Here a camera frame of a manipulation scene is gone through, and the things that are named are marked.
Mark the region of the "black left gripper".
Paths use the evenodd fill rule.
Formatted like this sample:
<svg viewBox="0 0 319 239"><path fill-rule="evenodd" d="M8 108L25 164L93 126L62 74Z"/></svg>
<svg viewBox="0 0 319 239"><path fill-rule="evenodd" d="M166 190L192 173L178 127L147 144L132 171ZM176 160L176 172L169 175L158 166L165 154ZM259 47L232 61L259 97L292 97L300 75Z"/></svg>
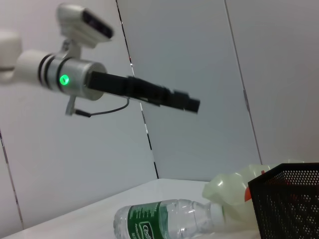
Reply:
<svg viewBox="0 0 319 239"><path fill-rule="evenodd" d="M121 77L94 71L91 73L88 88L155 105L174 105L177 109L192 113L198 113L200 106L200 100L189 98L186 92L174 91L172 93L166 87L135 77Z"/></svg>

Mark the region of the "clear green-label water bottle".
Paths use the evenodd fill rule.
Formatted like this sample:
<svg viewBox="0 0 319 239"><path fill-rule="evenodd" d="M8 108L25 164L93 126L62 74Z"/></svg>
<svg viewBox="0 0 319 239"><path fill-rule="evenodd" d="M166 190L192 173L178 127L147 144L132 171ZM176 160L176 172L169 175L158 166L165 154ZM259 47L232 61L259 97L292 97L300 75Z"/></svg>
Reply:
<svg viewBox="0 0 319 239"><path fill-rule="evenodd" d="M185 199L125 206L114 216L116 239L193 239L225 226L224 208Z"/></svg>

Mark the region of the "pale green glass fruit plate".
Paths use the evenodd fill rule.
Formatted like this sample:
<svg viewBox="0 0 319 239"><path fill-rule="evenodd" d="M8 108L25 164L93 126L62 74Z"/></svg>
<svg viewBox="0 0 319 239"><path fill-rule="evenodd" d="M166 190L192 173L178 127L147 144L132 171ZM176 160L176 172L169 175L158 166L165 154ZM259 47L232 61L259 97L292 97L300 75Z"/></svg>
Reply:
<svg viewBox="0 0 319 239"><path fill-rule="evenodd" d="M210 201L210 217L216 225L243 224L256 228L252 199L245 202L248 183L279 166L279 164L249 164L231 174L218 174L203 189L202 196Z"/></svg>

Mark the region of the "black mesh pen holder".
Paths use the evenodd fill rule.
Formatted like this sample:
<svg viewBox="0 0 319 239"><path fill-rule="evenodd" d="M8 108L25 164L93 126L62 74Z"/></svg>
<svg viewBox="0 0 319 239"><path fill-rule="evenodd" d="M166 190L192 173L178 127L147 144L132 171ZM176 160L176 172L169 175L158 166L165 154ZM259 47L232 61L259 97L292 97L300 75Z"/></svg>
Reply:
<svg viewBox="0 0 319 239"><path fill-rule="evenodd" d="M248 186L261 239L319 239L319 163L282 163Z"/></svg>

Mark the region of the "white partition panel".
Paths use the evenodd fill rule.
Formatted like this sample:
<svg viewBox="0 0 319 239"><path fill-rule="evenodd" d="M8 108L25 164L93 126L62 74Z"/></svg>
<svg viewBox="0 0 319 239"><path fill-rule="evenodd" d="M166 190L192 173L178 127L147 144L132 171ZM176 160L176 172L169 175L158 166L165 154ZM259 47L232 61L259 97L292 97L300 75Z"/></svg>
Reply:
<svg viewBox="0 0 319 239"><path fill-rule="evenodd" d="M83 59L132 75L116 0L0 0L0 29L19 32L24 50L57 52L62 2L87 7L114 28L112 41L83 49ZM93 113L85 118L65 114L68 100L39 86L0 85L0 131L24 229L156 178L138 102L77 99L76 108Z"/></svg>
<svg viewBox="0 0 319 239"><path fill-rule="evenodd" d="M226 0L262 162L319 162L319 0Z"/></svg>
<svg viewBox="0 0 319 239"><path fill-rule="evenodd" d="M118 0L137 78L200 100L143 104L160 178L210 181L260 163L225 0Z"/></svg>

